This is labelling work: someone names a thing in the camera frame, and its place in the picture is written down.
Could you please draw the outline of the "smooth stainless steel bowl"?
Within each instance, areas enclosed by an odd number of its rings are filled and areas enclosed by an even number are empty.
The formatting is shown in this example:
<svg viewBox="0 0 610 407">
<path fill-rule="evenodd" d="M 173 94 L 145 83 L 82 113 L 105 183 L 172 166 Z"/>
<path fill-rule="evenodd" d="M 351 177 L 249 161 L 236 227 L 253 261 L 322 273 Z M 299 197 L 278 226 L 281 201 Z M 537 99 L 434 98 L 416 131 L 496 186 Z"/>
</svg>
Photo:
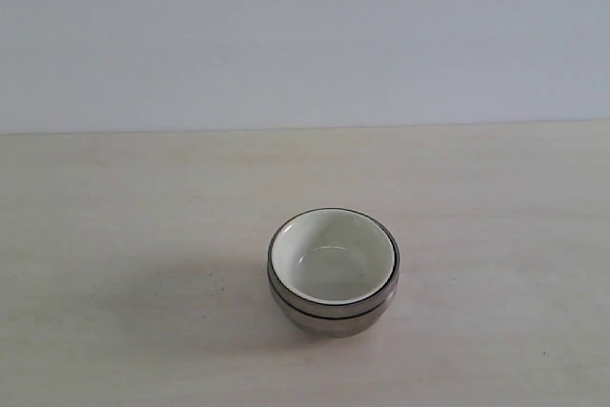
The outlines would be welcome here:
<svg viewBox="0 0 610 407">
<path fill-rule="evenodd" d="M 267 266 L 267 277 L 275 304 L 297 328 L 314 336 L 343 338 L 368 330 L 386 312 L 397 292 L 399 267 L 394 267 L 387 282 L 373 295 L 345 305 L 321 304 L 293 294 L 271 265 Z"/>
</svg>

